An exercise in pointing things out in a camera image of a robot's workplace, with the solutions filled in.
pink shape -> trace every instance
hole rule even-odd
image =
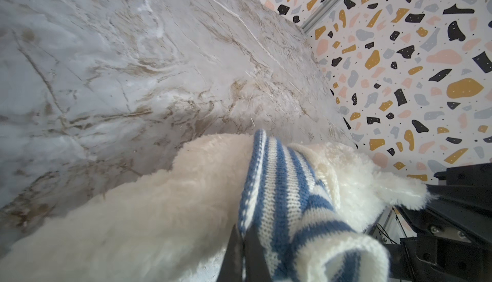
[[[492,101],[492,89],[489,91],[487,95],[485,95],[485,98],[488,99],[489,101]]]
[[[463,59],[453,49],[444,49],[437,52],[435,55],[428,56],[426,60],[429,63],[458,64],[461,63]]]
[[[466,120],[466,113],[461,114],[458,117],[459,128],[466,128],[468,126],[468,121]]]
[[[475,47],[476,44],[480,43],[482,39],[480,38],[476,38],[476,39],[470,39],[469,41],[467,41],[466,43],[464,43],[462,49],[464,51],[470,51],[473,49],[473,47]]]
[[[410,116],[410,114],[412,114],[410,110],[405,110],[402,113],[398,114],[398,117],[402,119],[406,119]]]
[[[384,67],[378,67],[376,68],[376,71],[372,74],[372,78],[377,78],[383,71],[385,70]]]
[[[425,171],[425,170],[427,170],[427,167],[423,163],[417,162],[417,170]]]
[[[388,94],[391,93],[391,88],[390,87],[386,87],[384,90],[383,90],[383,93],[384,93],[384,97],[386,97]]]
[[[372,161],[383,169],[388,166],[388,156],[384,155],[383,153],[374,154],[374,156],[372,157]]]
[[[329,41],[327,39],[320,39],[318,43],[318,48],[316,48],[316,54],[322,55],[323,53],[325,53],[328,50],[328,44]]]
[[[410,86],[412,85],[412,81],[412,78],[406,78],[405,80],[403,80],[402,85],[404,87],[410,88]]]
[[[275,10],[275,6],[274,6],[274,4],[273,4],[272,2],[270,2],[270,0],[265,1],[265,6],[266,6],[267,8],[269,8],[269,9],[271,9],[272,11],[274,11],[274,10]]]
[[[346,98],[346,95],[347,95],[347,87],[341,88],[341,90],[339,92],[339,96],[340,97],[343,97],[343,98]]]
[[[438,16],[432,16],[430,17],[426,22],[429,24],[429,25],[433,25],[434,26],[434,22],[436,21],[439,21],[441,20]]]
[[[410,33],[408,33],[407,35],[405,36],[402,36],[402,41],[404,41],[405,43],[408,43],[410,41]]]
[[[355,25],[355,22],[357,21],[357,18],[359,18],[359,15],[360,15],[360,13],[357,13],[354,17],[352,17],[352,19],[350,20],[350,23],[348,24],[348,27],[353,27]]]
[[[430,94],[432,96],[436,96],[436,95],[441,95],[442,94],[442,91],[441,91],[440,88],[431,88],[430,89],[430,92],[431,92]]]
[[[386,20],[381,21],[381,22],[378,24],[378,26],[376,27],[376,29],[377,29],[378,31],[383,30],[383,29],[384,29],[384,27],[386,27],[386,25],[384,24],[385,22],[386,22]]]
[[[477,28],[477,20],[478,19],[476,17],[470,18],[470,20],[468,20],[468,23],[470,23],[471,31],[475,31],[475,29]]]
[[[435,144],[435,141],[431,141],[431,142],[427,142],[427,143],[422,144],[419,148],[419,154],[425,154],[427,152],[427,150],[430,149],[431,146],[434,144]]]

striped sweater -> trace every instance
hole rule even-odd
[[[273,281],[386,281],[384,248],[337,216],[328,187],[297,150],[255,133],[241,235],[256,225]]]

fluffy white fur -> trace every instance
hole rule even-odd
[[[0,260],[8,281],[170,281],[217,253],[238,216],[253,137],[210,135],[184,145],[172,171],[159,170],[47,220]],[[342,144],[301,151],[356,231],[388,204],[422,208],[426,186],[384,173]]]

black shape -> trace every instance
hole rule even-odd
[[[401,48],[397,51],[397,54],[401,54],[403,58],[411,58],[412,53],[415,51],[415,46],[408,46],[405,48]]]
[[[405,21],[408,23],[419,23],[422,21],[422,18],[425,16],[425,14],[409,14],[406,18]]]
[[[451,110],[454,110],[456,107],[458,107],[461,103],[460,102],[453,102],[453,101],[448,101],[448,107]]]
[[[345,124],[347,125],[348,130],[350,130],[352,127],[350,127],[350,125],[348,125],[348,122],[345,118],[343,118],[343,120],[345,121]]]
[[[280,15],[286,15],[287,12],[289,11],[289,7],[288,6],[285,6],[283,4],[279,5],[279,7],[277,8],[277,10],[279,11],[279,14]]]
[[[367,125],[371,125],[373,123],[381,124],[381,120],[379,118],[366,117],[366,120],[367,120]]]
[[[459,143],[461,143],[463,140],[462,140],[462,139],[458,139],[458,138],[451,138],[451,137],[447,137],[447,138],[446,138],[446,141],[451,142],[451,143],[454,143],[454,144],[459,144]]]
[[[341,57],[337,57],[335,59],[332,59],[332,66],[337,66],[338,63],[340,63]]]
[[[413,119],[412,120],[412,125],[415,127],[415,130],[418,133],[421,133],[421,132],[429,132],[429,129],[427,127],[425,127],[424,124],[422,124],[419,121],[417,121],[416,119]]]
[[[355,6],[355,2],[353,2],[352,0],[344,0],[343,3],[345,3],[345,6],[348,10]]]
[[[398,31],[393,31],[393,33],[391,33],[390,35],[390,39],[394,41],[395,39],[397,39],[398,35],[399,35]]]
[[[490,62],[490,59],[487,57],[485,51],[476,57],[472,57],[472,59],[484,71],[484,73],[490,73],[490,71],[492,71],[492,62]]]
[[[405,94],[403,94],[403,91],[401,88],[397,89],[393,94],[397,98],[398,106],[406,104]]]
[[[461,32],[458,27],[458,22],[455,20],[448,26],[448,37],[450,41],[454,41],[455,39],[463,42],[466,39],[466,36]]]
[[[429,78],[429,81],[440,82],[442,78],[446,77],[451,72],[450,68],[443,69],[439,73]]]
[[[475,10],[472,8],[457,8],[456,3],[450,8],[445,9],[442,14],[473,14]]]

white plush toy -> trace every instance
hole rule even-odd
[[[291,144],[329,187],[338,215],[355,231],[388,204],[425,206],[426,185],[380,168],[343,144]],[[0,260],[0,281],[171,281],[216,254],[238,220],[253,136],[220,134],[184,145],[159,170],[47,220]]]

